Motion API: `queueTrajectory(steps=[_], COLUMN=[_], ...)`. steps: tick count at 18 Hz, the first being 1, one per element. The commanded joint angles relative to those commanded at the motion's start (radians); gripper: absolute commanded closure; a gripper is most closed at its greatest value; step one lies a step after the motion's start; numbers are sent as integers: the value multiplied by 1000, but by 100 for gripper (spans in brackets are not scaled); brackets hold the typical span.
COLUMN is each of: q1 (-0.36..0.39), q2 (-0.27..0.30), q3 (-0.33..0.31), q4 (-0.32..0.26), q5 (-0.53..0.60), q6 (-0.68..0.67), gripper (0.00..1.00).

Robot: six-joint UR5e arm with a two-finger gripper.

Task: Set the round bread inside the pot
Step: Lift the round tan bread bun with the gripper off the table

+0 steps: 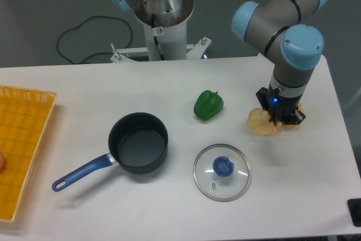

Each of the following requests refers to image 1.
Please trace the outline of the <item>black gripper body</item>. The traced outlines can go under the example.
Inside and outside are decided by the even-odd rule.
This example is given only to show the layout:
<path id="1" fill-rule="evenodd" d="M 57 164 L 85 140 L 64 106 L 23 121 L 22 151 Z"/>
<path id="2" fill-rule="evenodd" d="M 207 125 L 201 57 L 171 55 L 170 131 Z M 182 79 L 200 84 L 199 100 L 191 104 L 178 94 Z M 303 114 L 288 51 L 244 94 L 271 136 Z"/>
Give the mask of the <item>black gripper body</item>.
<path id="1" fill-rule="evenodd" d="M 256 97 L 263 110 L 267 111 L 269 115 L 274 111 L 276 112 L 277 122 L 284 124 L 284 117 L 295 112 L 302 113 L 302 121 L 306 118 L 305 114 L 298 110 L 301 95 L 291 98 L 285 97 L 281 95 L 279 89 L 273 89 L 269 86 L 268 89 L 260 88 L 256 92 Z"/>

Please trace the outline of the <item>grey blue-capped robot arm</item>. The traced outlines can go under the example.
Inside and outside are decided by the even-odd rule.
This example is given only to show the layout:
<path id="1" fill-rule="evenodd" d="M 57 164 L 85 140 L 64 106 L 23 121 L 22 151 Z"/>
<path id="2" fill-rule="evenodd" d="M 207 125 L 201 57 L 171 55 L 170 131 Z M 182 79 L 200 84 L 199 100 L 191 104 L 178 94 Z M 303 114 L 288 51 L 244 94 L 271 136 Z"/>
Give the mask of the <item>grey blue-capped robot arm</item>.
<path id="1" fill-rule="evenodd" d="M 193 0 L 112 0 L 121 10 L 132 10 L 143 24 L 148 57 L 182 60 L 189 52 L 187 21 Z M 235 12 L 231 29 L 242 41 L 274 64 L 268 87 L 256 96 L 270 121 L 298 125 L 305 115 L 299 101 L 324 48 L 322 34 L 302 24 L 327 0 L 271 0 L 265 5 L 249 1 Z"/>

